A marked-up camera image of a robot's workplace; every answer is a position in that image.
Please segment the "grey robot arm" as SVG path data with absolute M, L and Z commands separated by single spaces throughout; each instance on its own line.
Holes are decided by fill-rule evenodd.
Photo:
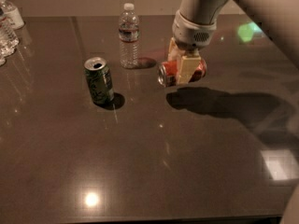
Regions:
M 298 64 L 298 0 L 234 0 L 267 37 L 292 61 Z M 174 43 L 187 52 L 206 46 L 196 42 L 194 35 L 216 27 L 216 20 L 227 0 L 182 0 L 173 22 Z M 266 93 L 236 93 L 214 91 L 208 88 L 180 88 L 167 95 L 176 108 L 218 118 L 239 119 L 253 134 L 266 144 L 266 151 L 279 159 L 298 156 L 298 134 L 286 125 L 286 112 L 291 107 L 284 100 Z M 298 224 L 298 187 L 281 197 L 279 211 L 271 207 L 277 196 L 289 187 L 286 179 L 269 189 L 257 189 L 236 206 L 239 210 L 249 205 L 249 214 L 233 217 L 204 215 L 199 222 L 231 222 L 279 218 L 280 224 Z

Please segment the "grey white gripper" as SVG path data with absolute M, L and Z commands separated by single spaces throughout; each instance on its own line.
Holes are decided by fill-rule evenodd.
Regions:
M 209 45 L 216 28 L 216 22 L 209 25 L 197 24 L 188 21 L 179 11 L 176 12 L 167 60 L 177 62 L 177 85 L 188 84 L 202 78 L 202 58 L 198 49 Z

